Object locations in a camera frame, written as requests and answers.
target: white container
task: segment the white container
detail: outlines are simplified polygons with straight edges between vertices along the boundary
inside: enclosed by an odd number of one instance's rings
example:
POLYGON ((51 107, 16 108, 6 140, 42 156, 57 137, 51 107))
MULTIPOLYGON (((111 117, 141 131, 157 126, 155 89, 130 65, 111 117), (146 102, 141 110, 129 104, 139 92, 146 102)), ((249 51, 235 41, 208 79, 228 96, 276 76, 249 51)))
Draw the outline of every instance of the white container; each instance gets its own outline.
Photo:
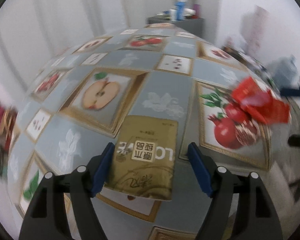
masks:
POLYGON ((170 21, 175 22, 177 20, 177 10, 170 9, 170 21))

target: half apple picture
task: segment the half apple picture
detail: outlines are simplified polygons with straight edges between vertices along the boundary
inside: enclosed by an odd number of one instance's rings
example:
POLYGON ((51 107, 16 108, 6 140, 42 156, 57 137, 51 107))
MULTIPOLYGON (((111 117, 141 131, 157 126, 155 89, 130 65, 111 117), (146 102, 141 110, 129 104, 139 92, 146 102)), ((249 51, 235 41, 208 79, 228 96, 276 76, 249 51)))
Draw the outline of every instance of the half apple picture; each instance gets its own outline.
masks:
POLYGON ((146 72, 96 68, 68 98, 61 111, 80 123, 116 133, 146 72))

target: white floral pattern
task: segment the white floral pattern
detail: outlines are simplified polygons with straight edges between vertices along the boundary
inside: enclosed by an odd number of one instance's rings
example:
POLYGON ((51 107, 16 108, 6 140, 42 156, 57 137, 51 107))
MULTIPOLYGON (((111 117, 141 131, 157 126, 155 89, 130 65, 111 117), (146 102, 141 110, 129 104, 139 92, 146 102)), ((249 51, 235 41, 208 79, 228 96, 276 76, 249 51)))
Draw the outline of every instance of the white floral pattern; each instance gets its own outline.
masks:
POLYGON ((67 172, 71 169, 72 155, 77 148, 77 143, 80 137, 80 133, 74 134, 72 130, 69 129, 66 135, 66 140, 59 142, 57 156, 60 158, 59 168, 62 172, 67 172))
POLYGON ((26 106, 22 109, 22 111, 20 111, 20 112, 18 113, 17 118, 18 118, 19 120, 22 120, 23 115, 28 111, 29 107, 30 107, 30 102, 28 102, 28 103, 26 104, 26 106))
POLYGON ((178 41, 174 41, 173 44, 182 47, 182 48, 188 48, 188 49, 193 49, 194 45, 193 44, 188 44, 188 43, 184 43, 184 42, 178 42, 178 41))
POLYGON ((125 58, 123 58, 120 62, 119 65, 125 65, 125 66, 130 66, 132 62, 136 59, 139 59, 133 52, 127 53, 125 58))
POLYGON ((165 111, 169 116, 175 119, 181 118, 185 114, 183 107, 178 105, 178 99, 172 98, 168 93, 160 97, 158 94, 150 92, 148 93, 148 99, 143 101, 142 105, 156 112, 165 111))
POLYGON ((223 76, 229 84, 234 84, 235 82, 237 82, 238 78, 233 71, 226 70, 224 68, 222 68, 221 70, 223 72, 221 76, 223 76))
POLYGON ((159 30, 152 30, 151 33, 156 34, 156 35, 160 35, 160 34, 163 33, 163 30, 160 30, 160 29, 159 30))
POLYGON ((18 180, 19 177, 19 167, 18 167, 18 158, 13 154, 9 159, 10 170, 12 171, 14 181, 18 180))

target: snack bag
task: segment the snack bag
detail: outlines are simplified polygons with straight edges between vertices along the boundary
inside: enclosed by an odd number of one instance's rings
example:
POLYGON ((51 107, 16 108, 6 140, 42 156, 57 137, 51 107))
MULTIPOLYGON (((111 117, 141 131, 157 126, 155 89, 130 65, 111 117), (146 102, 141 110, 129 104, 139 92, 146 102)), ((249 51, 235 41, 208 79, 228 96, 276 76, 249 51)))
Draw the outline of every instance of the snack bag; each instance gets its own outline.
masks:
POLYGON ((275 98, 270 89, 263 91, 252 77, 243 80, 232 91, 231 97, 258 122, 288 123, 289 104, 275 98))

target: pomegranate illustration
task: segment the pomegranate illustration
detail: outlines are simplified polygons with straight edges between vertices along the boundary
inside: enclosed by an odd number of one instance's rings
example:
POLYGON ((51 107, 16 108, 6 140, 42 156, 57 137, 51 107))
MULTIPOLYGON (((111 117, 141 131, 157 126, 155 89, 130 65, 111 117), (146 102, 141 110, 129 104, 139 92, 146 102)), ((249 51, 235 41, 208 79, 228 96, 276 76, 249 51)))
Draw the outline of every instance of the pomegranate illustration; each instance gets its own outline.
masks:
POLYGON ((251 121, 237 125, 235 136, 242 145, 247 146, 255 144, 260 137, 258 128, 251 121))
POLYGON ((221 146, 239 149, 242 146, 254 145, 259 140, 259 129, 252 122, 251 116, 228 94, 215 89, 214 92, 200 97, 205 99, 204 105, 222 110, 217 115, 208 117, 208 120, 215 124, 214 136, 221 146))
POLYGON ((214 55, 216 55, 217 57, 221 57, 221 58, 224 58, 224 59, 229 59, 229 58, 231 58, 231 56, 230 56, 228 53, 224 52, 224 51, 221 50, 221 49, 218 49, 218 50, 212 49, 211 52, 212 52, 214 55))
POLYGON ((41 84, 41 86, 37 89, 37 92, 47 91, 54 85, 54 83, 57 81, 58 78, 59 78, 59 74, 55 73, 53 76, 49 78, 49 80, 44 81, 41 84))
POLYGON ((248 122, 251 120, 251 116, 244 112, 235 102, 231 102, 226 105, 224 107, 224 110, 226 112, 226 115, 237 123, 248 122))
POLYGON ((229 149, 239 149, 242 147, 236 136, 237 128, 233 120, 227 117, 218 119, 215 115, 209 116, 208 119, 216 125, 214 128, 214 137, 221 146, 229 149))

